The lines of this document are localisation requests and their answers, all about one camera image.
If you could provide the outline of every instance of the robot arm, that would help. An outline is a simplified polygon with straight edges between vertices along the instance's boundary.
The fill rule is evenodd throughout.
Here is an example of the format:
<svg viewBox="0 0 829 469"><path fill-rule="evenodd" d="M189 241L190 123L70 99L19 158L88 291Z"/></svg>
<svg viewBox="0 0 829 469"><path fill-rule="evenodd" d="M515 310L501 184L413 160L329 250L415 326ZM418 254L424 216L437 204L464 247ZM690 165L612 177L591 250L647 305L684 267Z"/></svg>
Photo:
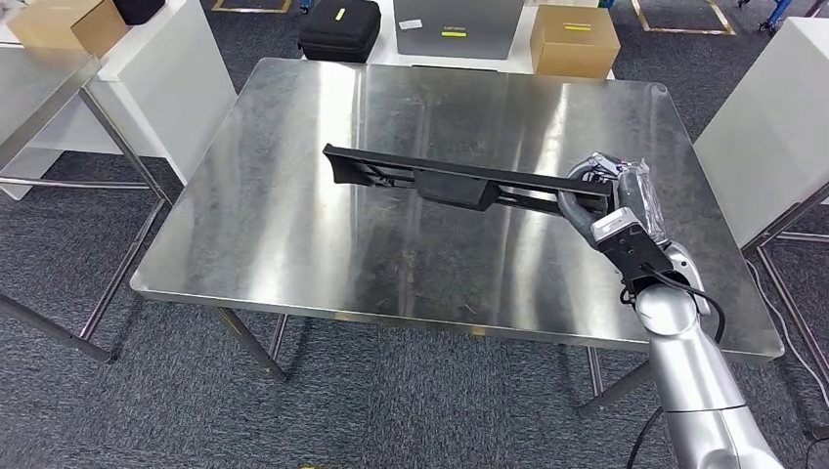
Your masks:
<svg viewBox="0 0 829 469"><path fill-rule="evenodd" d="M596 154L586 161L588 166L600 164ZM656 270L641 268L661 265L660 270L672 277L669 279L703 289L687 251L665 237L646 169L626 171L624 165L628 163L615 161L619 162L615 176L622 208L594 221L586 239L623 273L624 282L635 296L634 309L648 334L654 380L679 466L782 468L746 406L720 346L700 326L700 315L710 311L707 301L663 283L659 279L662 275L654 277ZM602 174L600 178L613 177L605 166L599 166L598 173L586 170L584 163L577 168L571 176L581 178L592 173ZM574 226L586 215L577 204L562 204L562 212ZM645 226L640 219L646 220ZM586 235L584 227L577 230ZM637 246L625 250L632 246L634 237ZM669 270L657 253L659 249L671 263Z"/></svg>
<svg viewBox="0 0 829 469"><path fill-rule="evenodd" d="M635 310L679 467L782 469L690 295L656 283L636 295Z"/></svg>

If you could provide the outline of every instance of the black case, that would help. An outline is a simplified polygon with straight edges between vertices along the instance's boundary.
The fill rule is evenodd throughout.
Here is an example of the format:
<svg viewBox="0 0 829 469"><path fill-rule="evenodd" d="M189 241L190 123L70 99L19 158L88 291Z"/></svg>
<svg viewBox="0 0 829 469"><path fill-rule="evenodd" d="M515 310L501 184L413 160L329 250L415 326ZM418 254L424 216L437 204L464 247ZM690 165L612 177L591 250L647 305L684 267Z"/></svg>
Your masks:
<svg viewBox="0 0 829 469"><path fill-rule="evenodd" d="M379 33L380 8L376 3L323 0L299 30L299 48L312 61L364 64Z"/></svg>
<svg viewBox="0 0 829 469"><path fill-rule="evenodd" d="M130 25L144 24L155 15L166 0L114 0L115 8Z"/></svg>

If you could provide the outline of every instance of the cardboard box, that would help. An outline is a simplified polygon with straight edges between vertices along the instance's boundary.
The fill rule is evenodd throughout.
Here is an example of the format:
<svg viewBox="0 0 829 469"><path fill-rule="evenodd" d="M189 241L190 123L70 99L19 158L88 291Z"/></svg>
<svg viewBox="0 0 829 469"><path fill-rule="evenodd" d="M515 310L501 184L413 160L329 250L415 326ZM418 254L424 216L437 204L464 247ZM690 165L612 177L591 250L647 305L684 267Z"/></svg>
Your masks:
<svg viewBox="0 0 829 469"><path fill-rule="evenodd" d="M606 78L619 54L619 39L604 8L542 5L530 54L537 74Z"/></svg>
<svg viewBox="0 0 829 469"><path fill-rule="evenodd" d="M38 0L8 27L24 47L83 49L98 58L127 33L112 0Z"/></svg>

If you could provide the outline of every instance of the white label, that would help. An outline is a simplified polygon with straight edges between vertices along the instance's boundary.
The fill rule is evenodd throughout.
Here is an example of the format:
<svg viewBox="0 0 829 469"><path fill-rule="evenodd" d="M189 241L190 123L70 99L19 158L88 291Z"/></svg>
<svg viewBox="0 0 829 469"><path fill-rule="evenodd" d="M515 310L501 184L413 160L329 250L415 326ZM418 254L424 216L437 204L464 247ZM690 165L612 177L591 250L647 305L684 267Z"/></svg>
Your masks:
<svg viewBox="0 0 829 469"><path fill-rule="evenodd" d="M419 27L423 27L423 22L420 20L400 21L398 24L400 25L400 28L403 30L418 29Z"/></svg>

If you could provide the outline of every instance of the yellow label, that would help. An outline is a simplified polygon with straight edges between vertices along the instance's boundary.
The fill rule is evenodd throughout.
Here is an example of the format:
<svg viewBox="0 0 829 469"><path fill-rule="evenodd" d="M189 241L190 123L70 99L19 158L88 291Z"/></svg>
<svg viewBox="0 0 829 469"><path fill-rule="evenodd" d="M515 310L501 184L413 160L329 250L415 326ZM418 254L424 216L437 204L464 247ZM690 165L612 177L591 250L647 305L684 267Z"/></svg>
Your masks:
<svg viewBox="0 0 829 469"><path fill-rule="evenodd" d="M577 22L565 22L564 29L568 31L590 31L592 30L592 25Z"/></svg>

